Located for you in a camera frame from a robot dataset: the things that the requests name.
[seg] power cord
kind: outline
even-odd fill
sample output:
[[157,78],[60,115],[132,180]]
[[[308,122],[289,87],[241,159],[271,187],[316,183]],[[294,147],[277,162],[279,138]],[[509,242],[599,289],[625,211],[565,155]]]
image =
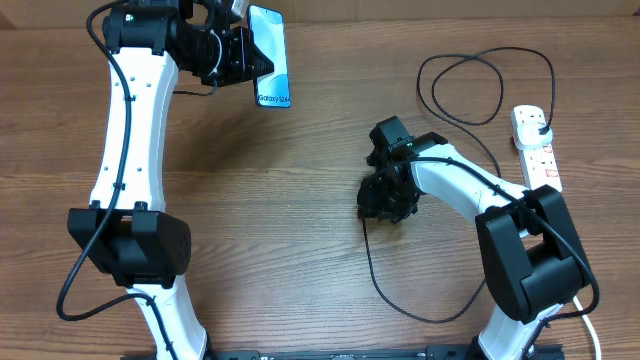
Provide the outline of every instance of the power cord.
[[[387,171],[389,171],[389,170],[391,170],[391,169],[393,169],[393,168],[395,168],[397,166],[404,165],[404,164],[409,164],[409,163],[413,163],[413,162],[420,162],[420,161],[439,162],[439,163],[445,163],[445,164],[449,164],[449,165],[455,165],[455,166],[465,170],[466,172],[468,172],[469,174],[474,176],[476,179],[480,180],[487,187],[489,187],[491,190],[493,190],[496,194],[504,197],[505,199],[507,199],[507,200],[509,200],[511,202],[522,203],[522,200],[516,199],[515,197],[513,197],[512,195],[510,195],[509,193],[504,191],[499,185],[492,183],[489,179],[487,179],[484,176],[482,176],[482,174],[477,172],[472,167],[468,166],[467,164],[461,163],[459,161],[453,160],[453,159],[445,159],[445,158],[439,158],[439,157],[416,157],[416,158],[413,158],[413,159],[403,160],[403,161],[399,161],[397,163],[394,163],[392,165],[389,165],[386,168],[376,172],[373,175],[373,177],[380,176],[383,173],[385,173],[385,172],[387,172]],[[538,223],[538,225],[540,225],[546,232],[550,233],[551,236],[553,236],[569,253],[571,253],[571,256],[573,257],[574,261],[578,264],[580,269],[584,273],[587,274],[587,277],[589,278],[589,282],[591,283],[591,289],[593,291],[593,298],[591,300],[591,304],[589,304],[589,306],[587,306],[585,309],[580,310],[578,308],[577,311],[547,316],[546,318],[541,319],[538,322],[538,325],[536,326],[532,336],[529,338],[529,341],[527,342],[527,344],[522,349],[522,357],[521,358],[523,360],[525,360],[526,357],[527,357],[528,349],[531,348],[531,346],[533,346],[535,341],[538,339],[538,336],[540,336],[540,333],[542,332],[542,329],[544,327],[548,326],[550,322],[555,321],[555,320],[560,320],[560,319],[570,319],[570,318],[574,318],[574,317],[578,317],[578,316],[583,316],[583,315],[587,315],[587,314],[590,314],[591,312],[593,312],[593,310],[595,310],[598,307],[598,304],[600,303],[600,287],[598,286],[598,282],[596,280],[596,277],[595,277],[595,275],[593,275],[593,272],[591,271],[591,269],[589,269],[589,267],[585,264],[585,262],[582,260],[582,258],[580,256],[578,256],[578,254],[576,253],[575,249],[571,245],[569,245],[569,243],[567,243],[567,241],[562,237],[562,235],[560,235],[544,219],[542,219],[538,214],[536,214],[536,212],[534,210],[532,210],[528,206],[526,206],[526,204],[522,203],[521,209],[524,210],[524,212],[527,213],[527,215],[529,217],[531,217],[536,223]]]
[[480,291],[484,287],[484,284],[486,283],[486,280],[482,280],[482,283],[480,283],[480,286],[478,287],[476,292],[473,294],[473,296],[471,296],[471,299],[469,300],[469,302],[467,302],[467,304],[462,308],[462,310],[458,311],[453,316],[450,316],[450,317],[445,318],[445,319],[440,319],[440,320],[432,320],[432,319],[426,319],[426,318],[423,318],[423,317],[419,317],[419,316],[413,315],[413,314],[401,309],[396,304],[394,304],[391,300],[389,300],[384,295],[382,290],[380,290],[380,287],[378,286],[378,282],[376,281],[376,276],[375,276],[375,274],[373,272],[373,262],[371,261],[371,251],[369,250],[369,236],[367,235],[367,223],[366,223],[364,218],[362,219],[362,231],[364,232],[364,245],[365,245],[365,247],[367,249],[367,259],[369,260],[369,273],[371,274],[371,281],[373,282],[373,286],[376,288],[376,291],[378,292],[378,295],[380,295],[382,300],[384,300],[389,306],[391,306],[394,310],[396,310],[397,312],[401,313],[402,315],[408,316],[408,317],[410,317],[410,318],[412,318],[414,320],[418,320],[418,321],[421,321],[421,322],[427,323],[427,324],[445,324],[445,323],[448,323],[448,322],[452,322],[452,321],[456,320],[457,318],[459,318],[460,316],[462,316],[469,309],[471,304],[473,304],[473,302],[476,300],[476,298],[480,294]]
[[[536,54],[536,55],[542,57],[547,62],[547,65],[549,66],[549,71],[551,72],[551,109],[549,111],[549,121],[547,122],[547,125],[545,127],[543,127],[542,129],[540,129],[540,133],[541,134],[546,134],[549,131],[549,129],[551,128],[551,121],[553,120],[553,111],[554,111],[554,108],[555,108],[555,101],[556,101],[556,75],[555,75],[555,72],[553,70],[553,65],[551,64],[551,61],[549,60],[549,58],[547,58],[541,52],[538,52],[538,51],[532,50],[532,49],[527,49],[527,48],[514,47],[514,46],[505,46],[505,47],[497,47],[497,48],[481,51],[481,52],[479,52],[477,54],[473,54],[473,55],[468,55],[468,54],[435,55],[435,56],[432,56],[430,58],[427,58],[425,61],[422,62],[422,65],[420,65],[420,69],[418,70],[418,77],[417,77],[417,80],[416,80],[416,91],[418,93],[418,97],[420,98],[420,101],[422,102],[422,105],[424,105],[424,107],[433,116],[437,117],[438,119],[440,119],[440,120],[442,120],[442,121],[444,121],[444,122],[446,122],[446,123],[448,123],[448,124],[450,124],[452,126],[455,126],[456,128],[462,130],[465,134],[467,134],[471,138],[473,138],[473,140],[475,140],[482,147],[482,149],[484,149],[484,151],[487,153],[487,155],[489,155],[489,158],[491,158],[491,161],[493,162],[493,165],[496,168],[496,173],[498,174],[498,177],[502,177],[501,176],[502,173],[500,171],[500,165],[498,165],[498,160],[496,160],[495,156],[493,156],[493,154],[487,148],[487,146],[476,135],[474,135],[471,131],[467,130],[466,128],[464,128],[460,124],[469,125],[469,126],[486,125],[486,124],[490,123],[496,117],[496,115],[498,115],[498,112],[500,112],[500,108],[502,107],[502,100],[504,98],[504,79],[502,78],[502,73],[500,72],[500,70],[498,70],[498,68],[495,65],[493,65],[489,61],[481,58],[480,56],[482,56],[484,54],[487,54],[487,53],[490,53],[490,52],[501,51],[501,50],[516,50],[516,51],[529,52],[529,53]],[[441,71],[440,74],[438,74],[438,76],[436,76],[433,79],[433,83],[431,84],[431,98],[433,99],[434,104],[438,107],[438,109],[440,109],[440,111],[442,111],[442,113],[444,115],[436,113],[433,109],[431,109],[429,107],[429,105],[427,105],[427,102],[422,97],[422,89],[420,87],[420,80],[422,78],[422,71],[424,70],[424,68],[427,65],[427,63],[429,63],[432,60],[441,59],[441,58],[462,58],[462,60],[460,60],[458,62],[455,62],[454,64],[450,65],[449,67],[447,67],[446,69]],[[442,76],[444,74],[446,74],[447,72],[449,72],[451,69],[455,68],[456,66],[462,65],[462,64],[464,64],[466,62],[469,62],[469,61],[472,61],[472,60],[479,61],[479,62],[489,66],[498,75],[498,80],[500,81],[500,98],[498,100],[498,105],[496,106],[496,110],[493,112],[493,114],[491,114],[491,116],[489,116],[488,119],[486,119],[484,121],[480,121],[480,122],[466,121],[466,120],[463,120],[463,119],[460,119],[460,118],[454,116],[453,114],[449,113],[447,110],[445,110],[440,105],[440,102],[438,101],[438,99],[437,99],[437,97],[435,95],[436,83],[438,82],[438,80],[440,80],[440,78],[442,78]]]
[[125,101],[124,137],[122,141],[122,153],[120,155],[118,173],[116,175],[116,181],[114,183],[114,189],[113,189],[113,195],[111,196],[111,201],[109,202],[109,206],[107,207],[107,211],[105,212],[104,218],[98,225],[96,232],[91,237],[91,240],[89,240],[89,242],[87,243],[87,246],[85,246],[84,250],[82,251],[82,254],[80,254],[80,256],[78,257],[78,260],[76,260],[75,264],[73,265],[73,268],[71,269],[71,272],[67,276],[67,279],[65,280],[64,285],[62,286],[62,289],[60,289],[60,294],[58,295],[58,301],[56,302],[56,312],[62,320],[79,321],[79,320],[87,319],[93,315],[96,315],[125,300],[135,299],[135,298],[144,299],[147,302],[147,306],[151,306],[151,309],[153,310],[156,320],[158,321],[158,327],[160,328],[162,339],[166,345],[166,350],[169,351],[169,353],[171,353],[171,358],[173,360],[178,360],[178,356],[176,355],[175,349],[173,348],[171,341],[169,341],[169,336],[167,335],[167,331],[164,327],[164,323],[162,321],[160,311],[158,310],[158,306],[156,305],[154,299],[147,294],[136,293],[136,294],[123,295],[103,305],[100,305],[93,310],[87,311],[79,315],[69,315],[64,312],[64,300],[67,297],[67,293],[69,292],[71,285],[73,284],[73,280],[75,279],[76,275],[80,271],[80,267],[82,267],[82,264],[87,259],[87,256],[91,252],[93,245],[100,238],[100,235],[102,234],[105,227],[107,226],[107,223],[109,222],[109,219],[113,214],[113,210],[115,209],[116,204],[118,203],[118,197],[120,195],[120,191],[122,190],[122,186],[123,186],[122,179],[124,177],[124,168],[127,161],[127,153],[129,151],[129,140],[131,137],[131,100],[132,98],[131,98],[131,93],[129,92],[129,85],[127,84],[127,81],[124,76],[124,73],[122,72],[122,69],[118,65],[118,62],[113,58],[113,55],[111,55],[109,50],[104,46],[104,44],[100,41],[98,36],[95,34],[95,32],[93,31],[92,24],[93,24],[93,19],[98,14],[114,6],[126,4],[127,2],[128,0],[120,0],[120,1],[114,1],[109,4],[103,5],[97,8],[96,10],[94,10],[87,18],[87,32],[89,32],[89,36],[91,37],[93,42],[95,42],[95,44],[98,46],[98,48],[102,51],[102,53],[107,57],[107,59],[109,59],[109,62],[113,66],[113,69],[116,72],[116,74],[118,74],[118,78],[120,79],[120,83],[122,84],[122,90],[124,91],[124,101]]
[[[582,310],[582,304],[580,304],[577,295],[573,297],[573,304],[576,306],[576,309]],[[596,329],[593,327],[587,315],[582,315],[582,320],[584,320],[584,324],[587,326],[587,330],[589,330],[589,334],[591,335],[591,340],[593,340],[595,358],[596,360],[600,360],[602,359],[602,351],[600,350],[600,340],[598,339],[598,334],[596,334]]]
[[191,96],[212,96],[213,94],[216,93],[217,90],[218,90],[218,81],[214,79],[213,87],[211,88],[211,91],[209,91],[208,93],[197,93],[197,92],[191,92],[191,91],[185,91],[185,90],[174,90],[173,94],[174,95],[191,95]]

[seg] white arm segment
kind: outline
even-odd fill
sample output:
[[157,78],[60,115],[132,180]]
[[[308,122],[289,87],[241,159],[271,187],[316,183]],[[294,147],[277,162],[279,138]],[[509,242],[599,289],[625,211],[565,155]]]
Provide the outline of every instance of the white arm segment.
[[[137,201],[146,202],[150,211],[165,211],[162,191],[162,156],[167,111],[173,88],[178,81],[178,67],[171,56],[152,55],[148,48],[122,48],[113,56],[124,73],[131,97],[131,140],[124,172],[125,188],[120,192],[116,209],[133,209]],[[124,91],[120,79],[111,69],[111,108],[102,166],[91,199],[105,209],[113,195],[113,184],[122,153],[125,124]]]
[[489,324],[478,337],[478,344],[489,360],[520,360],[522,349],[527,345],[536,326],[547,316],[554,315],[562,309],[556,304],[543,310],[538,317],[528,323],[514,321],[496,306],[489,319]]
[[[522,192],[528,190],[522,185],[512,184],[491,175],[462,157],[451,144],[434,145],[422,151],[420,157],[451,158],[464,163],[492,183],[500,185],[502,190],[516,199],[521,198]],[[420,190],[443,200],[473,225],[475,225],[476,215],[484,213],[488,207],[500,207],[510,203],[473,175],[455,165],[440,162],[413,162],[411,166],[413,179]]]
[[[149,211],[165,211],[162,191],[162,155],[169,102],[178,81],[178,67],[171,56],[152,55],[148,48],[122,48],[114,55],[129,84],[131,102],[131,140],[124,172],[125,188],[116,209],[133,209],[146,202]],[[113,195],[113,183],[122,152],[125,102],[122,84],[111,68],[111,108],[102,166],[91,200],[106,208]],[[143,292],[155,298],[169,340],[180,360],[200,360],[204,356],[207,334],[193,311],[184,276],[177,276],[171,289],[161,285],[134,285],[129,293]],[[158,321],[145,300],[136,299],[157,347],[158,360],[170,360]]]
[[[435,145],[420,153],[420,157],[451,158],[473,168],[519,199],[528,188],[502,180],[482,168],[471,163],[460,155],[451,144]],[[436,162],[414,162],[413,178],[423,192],[436,196],[475,225],[475,217],[482,214],[490,206],[504,206],[510,201],[480,182],[473,175],[455,165]],[[526,230],[521,237],[528,235]],[[522,349],[533,335],[533,331],[543,318],[557,313],[562,305],[554,305],[538,315],[536,320],[523,324],[505,315],[496,306],[487,327],[480,333],[478,343],[489,360],[517,360],[522,356]]]
[[[176,276],[171,289],[163,289],[161,285],[134,285],[127,289],[128,293],[144,293],[155,299],[155,302],[162,315],[164,327],[173,343],[176,355],[179,360],[201,360],[207,347],[207,333],[198,322],[196,314],[191,305],[191,298],[187,291],[187,284],[184,275]],[[171,354],[166,350],[166,345],[162,340],[158,320],[147,301],[136,299],[147,325],[151,330],[151,335],[156,341],[158,360],[172,360]]]

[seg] blue smartphone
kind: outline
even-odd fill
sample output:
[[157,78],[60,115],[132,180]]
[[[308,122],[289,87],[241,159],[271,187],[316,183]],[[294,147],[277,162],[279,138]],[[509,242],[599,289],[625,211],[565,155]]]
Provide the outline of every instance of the blue smartphone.
[[251,5],[248,12],[253,44],[256,50],[273,63],[273,72],[253,80],[256,104],[266,107],[291,107],[282,14],[256,5]]

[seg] white power strip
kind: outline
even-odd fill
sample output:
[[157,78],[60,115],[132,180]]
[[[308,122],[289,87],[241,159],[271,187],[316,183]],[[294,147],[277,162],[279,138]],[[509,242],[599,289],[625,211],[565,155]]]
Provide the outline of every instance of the white power strip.
[[[529,189],[537,189],[548,184],[556,190],[562,191],[558,164],[551,147],[553,132],[551,130],[546,134],[539,132],[539,129],[546,125],[544,111],[532,105],[516,106],[511,112],[511,125],[513,126],[513,142],[520,155],[520,166],[525,185]],[[578,310],[582,310],[577,296],[573,298],[573,303]],[[582,319],[591,334],[595,358],[600,360],[602,354],[596,330],[587,315],[583,315]]]

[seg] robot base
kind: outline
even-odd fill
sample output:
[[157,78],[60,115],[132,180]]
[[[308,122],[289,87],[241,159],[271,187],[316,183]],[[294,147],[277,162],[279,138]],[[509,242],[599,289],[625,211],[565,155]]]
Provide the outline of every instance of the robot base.
[[[205,360],[484,360],[485,357],[467,357],[472,345],[430,345],[415,350],[347,350],[309,351],[260,354],[257,351],[207,351]],[[123,357],[122,360],[154,360],[148,357]],[[528,360],[564,360],[561,345],[536,346]]]

